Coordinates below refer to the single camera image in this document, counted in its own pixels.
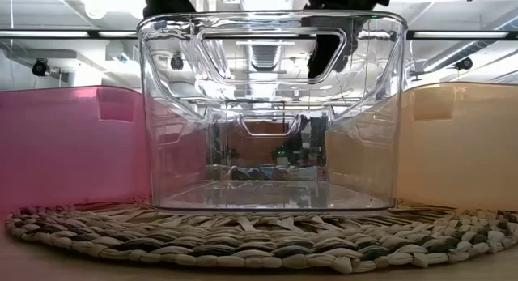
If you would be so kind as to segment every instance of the wooden table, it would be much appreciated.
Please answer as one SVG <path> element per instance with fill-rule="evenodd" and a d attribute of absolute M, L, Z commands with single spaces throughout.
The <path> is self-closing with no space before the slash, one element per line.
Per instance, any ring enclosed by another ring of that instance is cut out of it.
<path fill-rule="evenodd" d="M 332 270 L 207 270 L 179 266 L 147 266 L 132 262 L 106 262 L 78 254 L 69 254 L 15 240 L 2 229 L 0 235 L 0 279 L 37 281 L 369 281 L 369 280 L 517 280 L 518 247 L 483 255 L 453 265 L 439 265 L 428 269 L 412 266 L 374 271 L 356 275 L 340 275 Z"/>

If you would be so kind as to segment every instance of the clear plastic container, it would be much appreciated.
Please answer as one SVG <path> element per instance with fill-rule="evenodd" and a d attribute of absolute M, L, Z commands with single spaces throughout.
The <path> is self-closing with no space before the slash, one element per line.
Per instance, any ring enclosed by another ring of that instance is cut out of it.
<path fill-rule="evenodd" d="M 401 17 L 161 15 L 143 21 L 138 35 L 156 207 L 369 212 L 393 206 Z M 319 53 L 312 56 L 316 42 Z"/>

